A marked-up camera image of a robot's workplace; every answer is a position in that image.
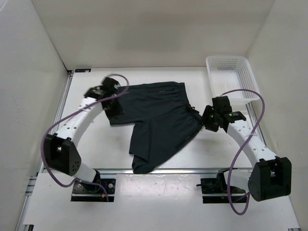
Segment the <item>dark navy sport shorts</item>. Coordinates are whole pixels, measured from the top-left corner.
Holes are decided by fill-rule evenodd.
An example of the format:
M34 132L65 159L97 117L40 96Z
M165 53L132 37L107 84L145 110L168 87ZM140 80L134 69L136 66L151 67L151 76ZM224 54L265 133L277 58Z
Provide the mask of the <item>dark navy sport shorts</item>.
M129 154L135 174L145 174L169 160L202 129L201 116L187 97L184 83L130 86L119 98L123 114L110 125L133 124Z

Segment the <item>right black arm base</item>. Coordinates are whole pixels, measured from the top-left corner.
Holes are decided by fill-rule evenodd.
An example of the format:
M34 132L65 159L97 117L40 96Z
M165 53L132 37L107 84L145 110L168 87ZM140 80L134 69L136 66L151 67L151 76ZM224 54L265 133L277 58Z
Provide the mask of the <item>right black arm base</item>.
M203 204L228 204L227 183L224 177L225 169L219 170L213 178L201 178L196 187L201 188ZM233 203L244 204L247 201L246 191L230 187Z

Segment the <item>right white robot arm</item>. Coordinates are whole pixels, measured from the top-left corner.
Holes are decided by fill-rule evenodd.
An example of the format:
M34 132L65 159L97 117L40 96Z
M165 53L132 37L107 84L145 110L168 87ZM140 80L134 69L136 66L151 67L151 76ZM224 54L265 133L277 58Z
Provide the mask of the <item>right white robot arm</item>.
M252 127L241 112L221 114L214 107L206 106L202 123L207 130L217 132L219 128L231 136L239 146L249 139L243 153L249 159L253 170L244 172L226 168L217 174L216 187L221 192L228 192L237 187L249 192L255 201L264 201L291 193L292 164L286 157L278 157L266 147L258 136L252 133Z

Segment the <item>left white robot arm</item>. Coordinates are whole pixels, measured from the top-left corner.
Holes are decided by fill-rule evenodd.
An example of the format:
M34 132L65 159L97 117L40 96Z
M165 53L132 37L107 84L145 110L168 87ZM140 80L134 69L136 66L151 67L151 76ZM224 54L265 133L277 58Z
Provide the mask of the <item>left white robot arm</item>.
M118 84L111 87L104 85L89 88L84 94L77 111L59 120L64 125L50 134L45 132L40 144L43 164L51 178L61 187L68 188L75 181L84 183L91 193L101 187L98 172L81 161L77 151L78 143L92 121L105 111L109 116L122 112L118 98L124 95L129 87L117 92Z

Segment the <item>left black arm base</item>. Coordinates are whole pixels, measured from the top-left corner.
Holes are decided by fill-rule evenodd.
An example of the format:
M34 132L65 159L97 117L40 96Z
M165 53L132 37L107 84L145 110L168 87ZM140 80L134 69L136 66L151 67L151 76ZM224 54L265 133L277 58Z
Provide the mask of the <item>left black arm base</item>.
M72 202L114 202L116 178L101 177L100 185L105 191L96 185L75 182L72 189Z

